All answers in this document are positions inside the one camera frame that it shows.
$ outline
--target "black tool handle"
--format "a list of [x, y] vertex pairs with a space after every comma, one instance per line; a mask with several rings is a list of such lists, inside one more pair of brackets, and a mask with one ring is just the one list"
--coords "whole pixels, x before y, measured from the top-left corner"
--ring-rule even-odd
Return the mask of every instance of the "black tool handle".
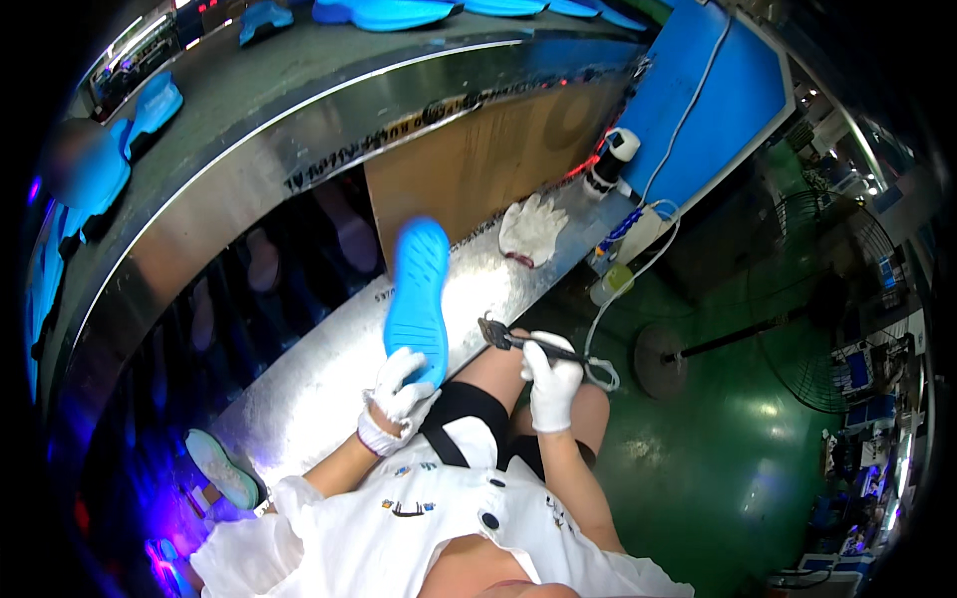
[[578, 362], [581, 365], [586, 365], [588, 363], [588, 360], [581, 355], [565, 350], [560, 346], [546, 343], [545, 341], [539, 341], [538, 339], [527, 339], [525, 337], [513, 337], [511, 335], [509, 335], [508, 340], [511, 341], [512, 346], [518, 347], [519, 349], [525, 345], [525, 341], [535, 341], [535, 344], [541, 347], [542, 352], [545, 353], [545, 356], [550, 359], [564, 359], [570, 362]]

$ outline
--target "fan base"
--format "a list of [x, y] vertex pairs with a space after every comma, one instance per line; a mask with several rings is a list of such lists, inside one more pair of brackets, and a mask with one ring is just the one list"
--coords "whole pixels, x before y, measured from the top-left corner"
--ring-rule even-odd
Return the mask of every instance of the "fan base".
[[638, 333], [634, 340], [632, 374], [645, 394], [654, 399], [672, 399], [684, 390], [688, 361], [669, 364], [661, 361], [662, 356], [683, 348], [678, 334], [661, 324], [648, 324]]

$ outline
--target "plastic bottle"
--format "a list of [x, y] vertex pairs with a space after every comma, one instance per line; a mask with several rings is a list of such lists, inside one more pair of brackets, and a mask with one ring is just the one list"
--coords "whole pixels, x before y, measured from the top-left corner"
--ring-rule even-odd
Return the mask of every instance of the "plastic bottle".
[[[628, 282], [631, 277], [632, 271], [628, 269], [628, 266], [613, 264], [603, 277], [591, 285], [589, 289], [591, 302], [601, 307], [605, 301], [611, 299], [612, 295], [614, 295], [623, 284]], [[628, 285], [625, 293], [631, 291], [632, 287], [634, 287], [634, 282]]]

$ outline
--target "standing fan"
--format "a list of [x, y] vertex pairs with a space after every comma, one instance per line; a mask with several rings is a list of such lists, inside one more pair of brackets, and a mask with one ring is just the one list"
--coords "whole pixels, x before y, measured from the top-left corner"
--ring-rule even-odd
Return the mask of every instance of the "standing fan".
[[814, 410], [847, 412], [874, 384], [868, 324], [906, 293], [890, 239], [867, 210], [828, 191], [789, 196], [774, 215], [773, 251], [747, 271], [754, 323], [687, 348], [667, 326], [646, 326], [634, 341], [633, 374], [648, 395], [677, 395], [689, 358], [752, 336], [781, 384]]

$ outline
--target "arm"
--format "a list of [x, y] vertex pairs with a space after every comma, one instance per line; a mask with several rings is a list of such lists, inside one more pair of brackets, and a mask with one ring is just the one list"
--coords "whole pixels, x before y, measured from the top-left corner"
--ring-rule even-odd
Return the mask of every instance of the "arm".
[[[574, 351], [571, 343], [558, 335], [536, 331], [531, 337]], [[582, 384], [582, 367], [565, 360], [556, 360], [553, 365], [534, 341], [523, 347], [522, 366], [522, 377], [534, 383], [532, 428], [539, 437], [545, 487], [565, 505], [586, 538], [602, 550], [625, 553], [605, 493], [571, 433], [571, 403]]]
[[[394, 436], [396, 440], [399, 439], [402, 426], [386, 419], [374, 404], [369, 407], [369, 411], [372, 421], [383, 432]], [[378, 461], [379, 455], [363, 444], [356, 432], [302, 477], [324, 497], [334, 497], [354, 490], [366, 472]]]
[[586, 538], [602, 550], [627, 554], [614, 529], [605, 493], [582, 459], [571, 430], [540, 433], [538, 438], [545, 487], [565, 505]]
[[408, 347], [389, 356], [375, 389], [364, 392], [366, 408], [356, 432], [302, 476], [309, 485], [326, 498], [351, 492], [380, 457], [409, 443], [441, 392], [431, 382], [403, 385], [425, 364], [425, 355]]

